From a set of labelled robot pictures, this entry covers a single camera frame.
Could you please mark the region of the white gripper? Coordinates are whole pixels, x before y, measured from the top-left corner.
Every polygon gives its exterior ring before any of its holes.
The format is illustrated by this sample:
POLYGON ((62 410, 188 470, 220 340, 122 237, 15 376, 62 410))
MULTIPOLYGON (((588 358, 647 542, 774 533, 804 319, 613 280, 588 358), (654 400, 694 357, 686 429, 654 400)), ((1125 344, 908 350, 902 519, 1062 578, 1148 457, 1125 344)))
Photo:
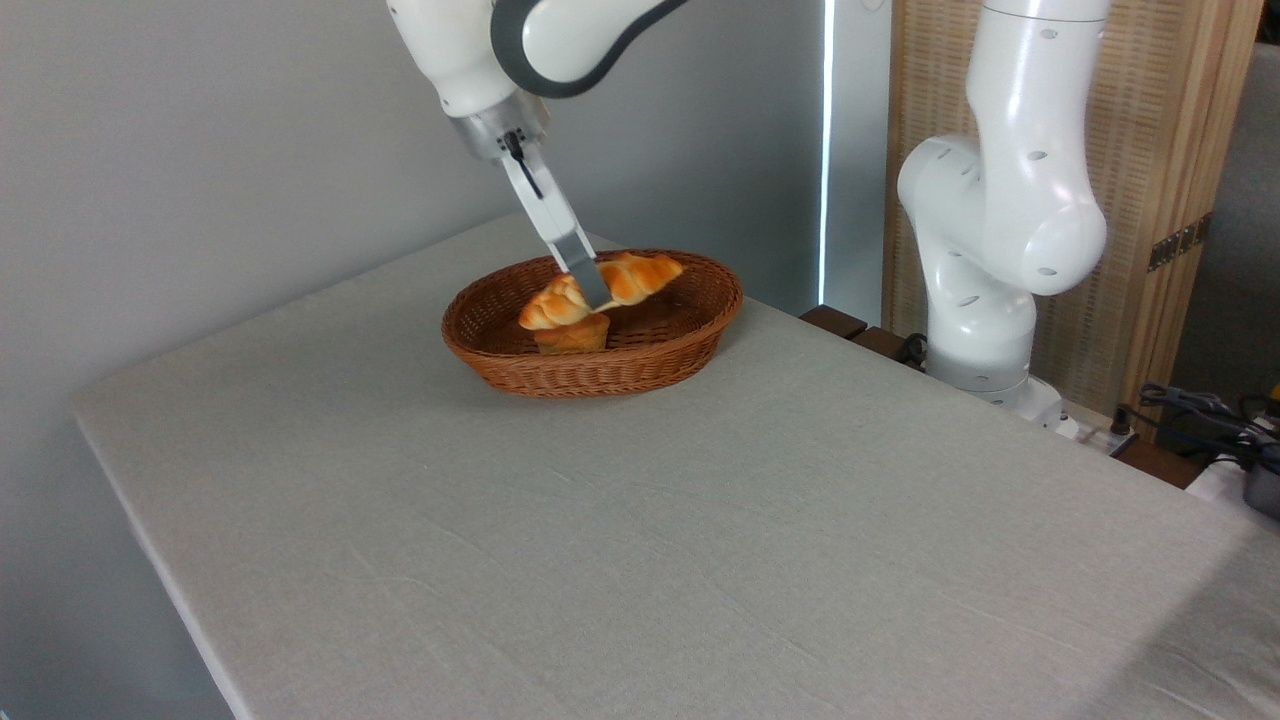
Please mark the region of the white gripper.
POLYGON ((602 310, 613 296, 596 255, 536 143, 504 143, 500 160, 529 220, 561 270, 579 286, 585 304, 602 310))

